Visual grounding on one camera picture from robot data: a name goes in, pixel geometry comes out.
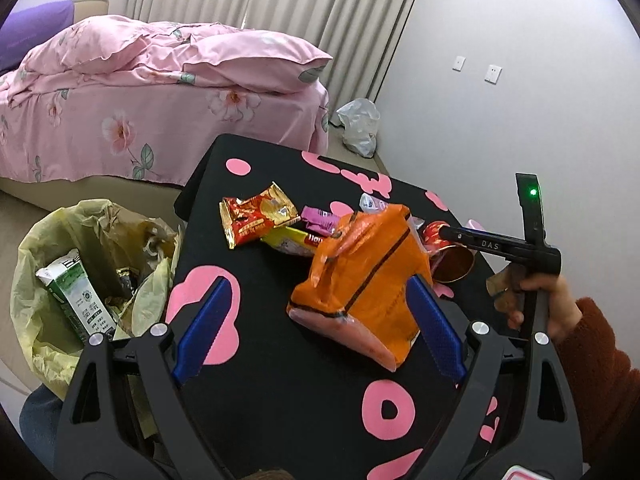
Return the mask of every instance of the purple pillow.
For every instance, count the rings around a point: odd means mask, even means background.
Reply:
[[[0,28],[0,72],[20,64],[34,46],[73,25],[74,3],[51,2],[9,14]]]

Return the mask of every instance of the blue gripper pad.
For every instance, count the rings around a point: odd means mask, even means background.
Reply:
[[[462,382],[466,376],[462,341],[440,309],[433,291],[417,275],[406,282],[406,303],[440,373],[456,383]]]
[[[231,310],[231,299],[231,283],[225,278],[219,278],[198,303],[183,306],[176,315],[179,316],[184,309],[197,312],[177,345],[172,375],[178,384],[184,384],[187,379],[199,373],[226,315]]]

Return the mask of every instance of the snack wrapper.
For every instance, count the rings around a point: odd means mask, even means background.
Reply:
[[[374,196],[371,196],[368,193],[363,193],[360,197],[360,209],[363,212],[373,214],[379,213],[380,211],[384,211],[388,207],[388,203],[384,200],[380,200]],[[420,229],[424,225],[424,220],[422,218],[416,218],[415,216],[411,216],[409,218],[411,223],[414,225],[416,230]]]
[[[293,227],[276,227],[260,240],[281,253],[312,258],[322,238]]]
[[[133,267],[123,267],[121,269],[116,269],[116,273],[120,283],[122,284],[122,288],[128,294],[129,299],[133,298],[133,295],[138,289],[140,272]]]
[[[293,202],[275,182],[248,200],[223,198],[220,218],[229,249],[262,238],[274,227],[300,220]]]
[[[300,219],[306,224],[307,229],[322,236],[331,236],[334,234],[335,227],[340,221],[338,215],[308,206],[302,208]]]
[[[418,335],[406,304],[406,281],[421,274],[433,283],[428,256],[407,225],[409,214],[405,206],[391,204],[378,214],[340,218],[287,305],[296,323],[391,372],[405,361]]]

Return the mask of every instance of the red can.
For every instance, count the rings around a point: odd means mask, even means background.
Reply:
[[[427,225],[422,232],[422,243],[429,254],[431,277],[439,283],[452,283],[471,272],[476,252],[440,238],[440,228],[444,226],[449,224],[443,220]]]

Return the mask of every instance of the pink pillow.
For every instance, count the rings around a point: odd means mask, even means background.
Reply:
[[[308,41],[268,30],[210,36],[194,46],[197,52],[183,65],[185,72],[210,83],[230,80],[253,92],[304,90],[333,59]]]
[[[24,67],[47,75],[69,69],[83,74],[115,72],[146,48],[148,36],[141,22],[124,16],[92,16],[32,49]]]

